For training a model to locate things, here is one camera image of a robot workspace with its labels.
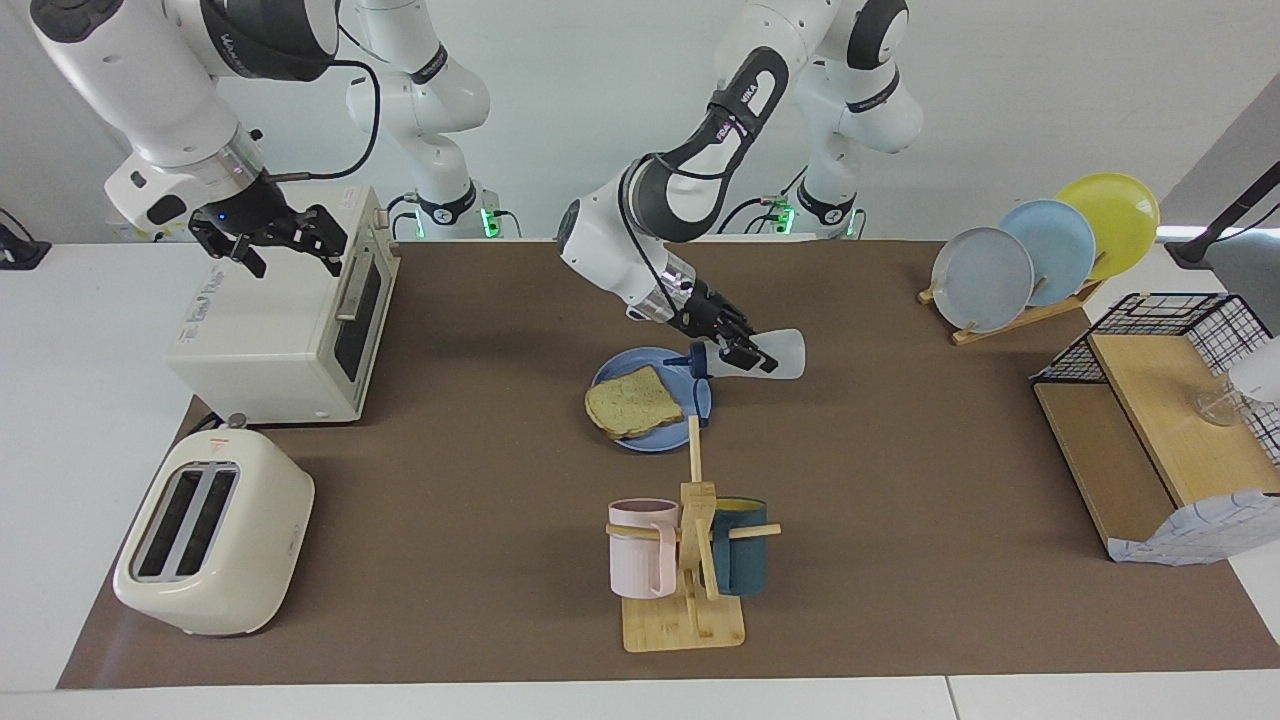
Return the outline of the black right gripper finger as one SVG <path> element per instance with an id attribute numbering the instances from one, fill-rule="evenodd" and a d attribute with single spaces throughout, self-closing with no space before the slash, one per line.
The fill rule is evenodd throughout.
<path id="1" fill-rule="evenodd" d="M 260 240 L 260 233 L 243 233 L 234 240 L 220 231 L 191 231 L 191 234 L 210 258 L 229 259 L 259 279 L 266 275 L 268 264 L 253 245 L 255 240 Z"/>
<path id="2" fill-rule="evenodd" d="M 340 224 L 323 205 L 311 205 L 296 214 L 296 243 L 300 252 L 320 260 L 326 272 L 338 278 L 348 241 Z"/>

